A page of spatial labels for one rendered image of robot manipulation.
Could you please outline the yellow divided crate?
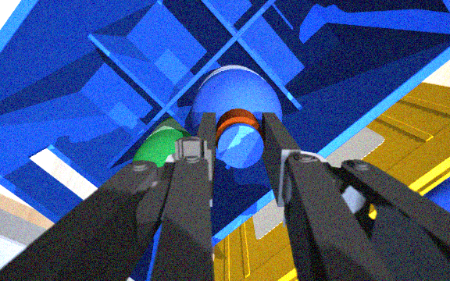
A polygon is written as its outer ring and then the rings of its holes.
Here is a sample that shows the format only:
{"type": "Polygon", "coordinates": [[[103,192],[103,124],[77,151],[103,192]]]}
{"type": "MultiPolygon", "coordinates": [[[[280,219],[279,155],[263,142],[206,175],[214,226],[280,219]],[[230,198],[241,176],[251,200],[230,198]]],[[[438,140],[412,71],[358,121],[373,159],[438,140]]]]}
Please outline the yellow divided crate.
{"type": "MultiPolygon", "coordinates": [[[[325,158],[363,160],[421,194],[450,176],[450,87],[420,83],[325,158]]],[[[215,245],[222,281],[298,281],[275,198],[215,245]]]]}

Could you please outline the green bottle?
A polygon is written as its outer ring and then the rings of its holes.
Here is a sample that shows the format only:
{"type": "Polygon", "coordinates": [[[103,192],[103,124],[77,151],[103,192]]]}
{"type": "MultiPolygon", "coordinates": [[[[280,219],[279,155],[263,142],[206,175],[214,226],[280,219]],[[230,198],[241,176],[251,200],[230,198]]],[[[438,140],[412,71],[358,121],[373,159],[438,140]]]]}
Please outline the green bottle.
{"type": "Polygon", "coordinates": [[[190,137],[172,116],[164,119],[136,151],[132,162],[144,160],[155,162],[157,167],[164,165],[167,157],[175,153],[175,140],[190,137]]]}

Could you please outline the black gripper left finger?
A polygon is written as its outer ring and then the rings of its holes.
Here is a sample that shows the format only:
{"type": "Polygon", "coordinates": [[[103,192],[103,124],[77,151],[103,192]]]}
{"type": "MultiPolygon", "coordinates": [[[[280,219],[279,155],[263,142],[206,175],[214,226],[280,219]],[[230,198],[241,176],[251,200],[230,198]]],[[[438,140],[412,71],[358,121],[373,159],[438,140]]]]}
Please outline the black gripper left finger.
{"type": "Polygon", "coordinates": [[[149,281],[215,281],[216,113],[174,142],[161,167],[125,165],[3,265],[0,281],[127,281],[161,224],[149,281]]]}

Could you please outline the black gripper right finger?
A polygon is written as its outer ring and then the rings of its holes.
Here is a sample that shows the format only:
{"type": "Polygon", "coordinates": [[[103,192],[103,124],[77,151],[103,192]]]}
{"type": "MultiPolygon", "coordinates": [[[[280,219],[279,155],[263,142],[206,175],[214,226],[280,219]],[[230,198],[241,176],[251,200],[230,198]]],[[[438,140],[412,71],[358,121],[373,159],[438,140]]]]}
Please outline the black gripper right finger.
{"type": "Polygon", "coordinates": [[[368,162],[302,151],[275,112],[262,132],[298,281],[450,281],[450,211],[368,162]]]}

